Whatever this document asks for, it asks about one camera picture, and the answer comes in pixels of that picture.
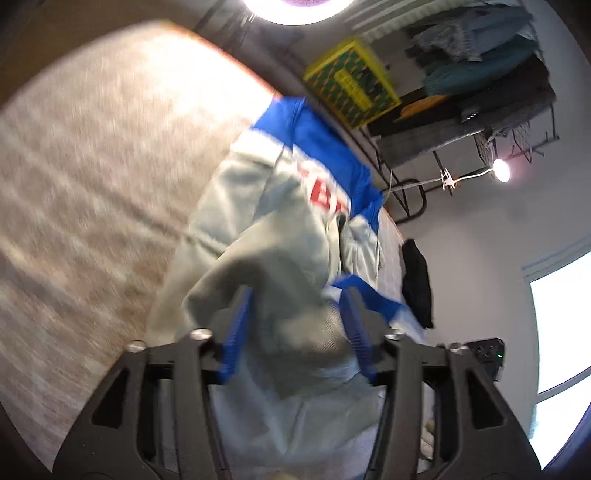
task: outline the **blue gripper pad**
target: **blue gripper pad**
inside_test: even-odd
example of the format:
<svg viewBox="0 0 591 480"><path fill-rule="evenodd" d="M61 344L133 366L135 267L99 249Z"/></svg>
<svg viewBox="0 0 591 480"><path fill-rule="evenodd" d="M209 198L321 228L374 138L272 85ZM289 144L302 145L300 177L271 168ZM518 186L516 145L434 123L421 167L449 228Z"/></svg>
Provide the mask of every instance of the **blue gripper pad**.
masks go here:
<svg viewBox="0 0 591 480"><path fill-rule="evenodd" d="M246 342L248 323L252 316L252 292L252 287L240 287L228 308L229 330L222 343L222 364L217 370L217 378L221 385L227 383L236 371L240 352Z"/></svg>
<svg viewBox="0 0 591 480"><path fill-rule="evenodd" d="M339 300L340 318L345 334L351 342L361 374L373 383L376 377L374 368L374 345L365 330L362 312L363 300L357 289L347 288L341 292Z"/></svg>

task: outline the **screw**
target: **screw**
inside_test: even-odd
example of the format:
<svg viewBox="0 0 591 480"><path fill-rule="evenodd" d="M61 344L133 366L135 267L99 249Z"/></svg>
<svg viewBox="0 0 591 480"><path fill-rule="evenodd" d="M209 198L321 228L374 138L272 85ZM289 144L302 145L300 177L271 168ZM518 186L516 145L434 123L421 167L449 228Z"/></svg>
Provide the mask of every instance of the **screw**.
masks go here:
<svg viewBox="0 0 591 480"><path fill-rule="evenodd" d="M125 349L130 353L140 353L146 350L146 344L142 340L134 340L133 342L127 344Z"/></svg>
<svg viewBox="0 0 591 480"><path fill-rule="evenodd" d="M385 337L388 340L401 340L406 334L399 328L393 328L392 333L387 333Z"/></svg>
<svg viewBox="0 0 591 480"><path fill-rule="evenodd" d="M193 340L209 340L213 336L213 332L209 328L198 328L192 330L189 336Z"/></svg>

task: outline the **blue stripe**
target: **blue stripe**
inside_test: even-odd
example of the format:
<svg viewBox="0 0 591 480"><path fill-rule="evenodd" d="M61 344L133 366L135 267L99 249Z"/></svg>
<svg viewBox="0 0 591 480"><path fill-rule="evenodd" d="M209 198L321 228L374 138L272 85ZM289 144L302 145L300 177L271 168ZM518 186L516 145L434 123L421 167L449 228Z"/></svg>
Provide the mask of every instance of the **blue stripe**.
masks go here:
<svg viewBox="0 0 591 480"><path fill-rule="evenodd" d="M344 290L355 287L361 293L363 302L368 310L378 312L384 317L386 323L393 319L401 308L408 308L406 305L383 297L376 292L368 283L357 275L346 275L333 282L333 287Z"/></svg>
<svg viewBox="0 0 591 480"><path fill-rule="evenodd" d="M321 162L351 199L351 217L362 215L374 232L382 194L372 184L369 168L362 165L339 134L328 126L302 98L273 100L252 126L288 148L297 146Z"/></svg>

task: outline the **yellow box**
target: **yellow box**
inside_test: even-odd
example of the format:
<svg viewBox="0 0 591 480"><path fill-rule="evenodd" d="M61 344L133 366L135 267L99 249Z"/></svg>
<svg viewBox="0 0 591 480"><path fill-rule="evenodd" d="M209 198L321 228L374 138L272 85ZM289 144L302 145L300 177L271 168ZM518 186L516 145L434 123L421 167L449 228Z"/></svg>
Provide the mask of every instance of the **yellow box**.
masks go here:
<svg viewBox="0 0 591 480"><path fill-rule="evenodd" d="M400 105L379 60L350 38L310 65L304 81L349 128L358 128Z"/></svg>

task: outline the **clothes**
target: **clothes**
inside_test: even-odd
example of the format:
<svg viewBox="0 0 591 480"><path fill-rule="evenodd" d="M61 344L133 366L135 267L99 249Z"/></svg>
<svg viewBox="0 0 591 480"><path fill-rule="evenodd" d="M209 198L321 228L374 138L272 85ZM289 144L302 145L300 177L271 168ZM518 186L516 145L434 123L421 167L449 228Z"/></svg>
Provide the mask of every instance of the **clothes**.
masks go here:
<svg viewBox="0 0 591 480"><path fill-rule="evenodd" d="M447 97L446 95L433 95L422 100L417 100L416 102L413 102L410 105L405 106L400 111L400 119L410 118L413 115L416 115L417 113L429 110L430 108L444 102L448 98L449 97Z"/></svg>
<svg viewBox="0 0 591 480"><path fill-rule="evenodd" d="M483 54L480 62L444 61L431 64L426 69L425 91L428 95L458 95L477 91L516 68L537 47L535 41L518 35Z"/></svg>
<svg viewBox="0 0 591 480"><path fill-rule="evenodd" d="M378 147L386 165L394 168L477 132L486 132L486 139L490 141L501 132L518 127L546 111L555 100L554 90L546 84L519 102L481 113L463 123L457 118L449 118L382 137Z"/></svg>
<svg viewBox="0 0 591 480"><path fill-rule="evenodd" d="M512 105L531 96L548 85L548 69L536 55L530 56L517 68L486 88L456 102L462 111L461 120L472 113L490 112L505 105Z"/></svg>
<svg viewBox="0 0 591 480"><path fill-rule="evenodd" d="M425 257L413 239L404 242L402 258L406 273L402 279L402 295L423 328L433 328L433 297Z"/></svg>
<svg viewBox="0 0 591 480"><path fill-rule="evenodd" d="M387 320L412 315L374 290L381 204L369 169L302 99L285 98L232 146L192 214L145 340L207 326L239 285L254 287L238 371L210 389L236 480L278 466L301 479L366 469L383 391L358 374L335 305L353 282Z"/></svg>
<svg viewBox="0 0 591 480"><path fill-rule="evenodd" d="M413 40L423 50L444 50L454 61L481 61L481 54L509 41L531 20L521 7L474 7L440 18Z"/></svg>

